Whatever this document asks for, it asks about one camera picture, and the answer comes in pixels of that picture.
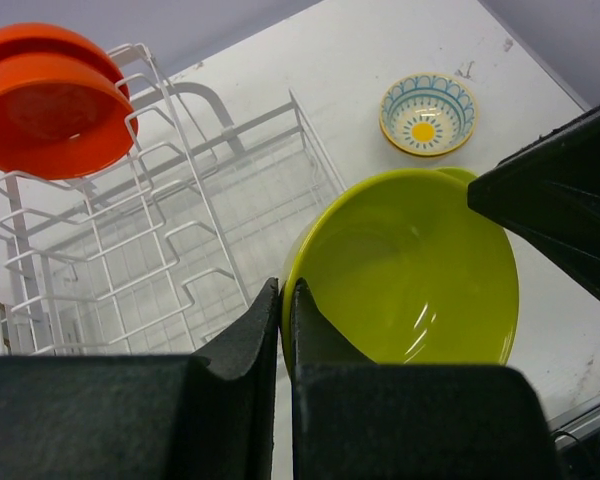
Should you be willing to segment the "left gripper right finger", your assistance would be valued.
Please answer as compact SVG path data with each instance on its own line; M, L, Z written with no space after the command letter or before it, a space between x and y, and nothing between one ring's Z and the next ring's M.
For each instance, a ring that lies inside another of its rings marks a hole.
M559 479L538 397L498 365L371 362L317 307L291 296L297 479Z

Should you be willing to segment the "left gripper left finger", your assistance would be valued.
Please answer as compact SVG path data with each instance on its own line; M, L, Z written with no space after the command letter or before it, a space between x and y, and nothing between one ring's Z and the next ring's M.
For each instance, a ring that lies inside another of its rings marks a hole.
M278 282L191 354L0 357L0 479L267 479Z

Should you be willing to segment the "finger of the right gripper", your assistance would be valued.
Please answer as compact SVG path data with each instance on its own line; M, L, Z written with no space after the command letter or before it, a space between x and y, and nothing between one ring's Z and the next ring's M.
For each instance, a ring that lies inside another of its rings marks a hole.
M600 301L600 105L471 181L467 204Z

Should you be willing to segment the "lime green bowl front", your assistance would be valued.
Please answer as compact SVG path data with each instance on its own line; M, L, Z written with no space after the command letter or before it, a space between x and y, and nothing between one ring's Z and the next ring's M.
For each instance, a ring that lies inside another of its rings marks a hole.
M459 180L464 184L469 184L477 178L477 175L474 172L461 167L445 166L437 168L436 171Z

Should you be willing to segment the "lime green bowl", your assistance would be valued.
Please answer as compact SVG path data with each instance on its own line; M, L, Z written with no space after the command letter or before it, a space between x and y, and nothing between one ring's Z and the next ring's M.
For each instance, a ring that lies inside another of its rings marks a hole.
M464 184L469 184L477 178L477 175L474 172L461 167L445 166L437 168L436 171L459 180Z
M516 263L504 230L468 207L469 184L436 169L392 170L312 219L283 267L284 353L304 280L324 317L374 362L505 364L519 314Z

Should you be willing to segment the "blue patterned yellow bowl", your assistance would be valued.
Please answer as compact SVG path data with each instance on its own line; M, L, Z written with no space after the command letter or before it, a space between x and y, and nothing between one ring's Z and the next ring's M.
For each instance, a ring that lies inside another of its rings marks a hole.
M478 108L472 92L442 73L416 73L393 83L379 106L385 139L421 158L447 155L474 133Z

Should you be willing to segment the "orange bowl front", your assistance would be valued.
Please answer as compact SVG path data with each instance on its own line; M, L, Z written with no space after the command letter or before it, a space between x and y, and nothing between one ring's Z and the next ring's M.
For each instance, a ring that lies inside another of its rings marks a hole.
M124 157L138 122L127 97L87 64L56 53L0 61L0 170L84 177Z

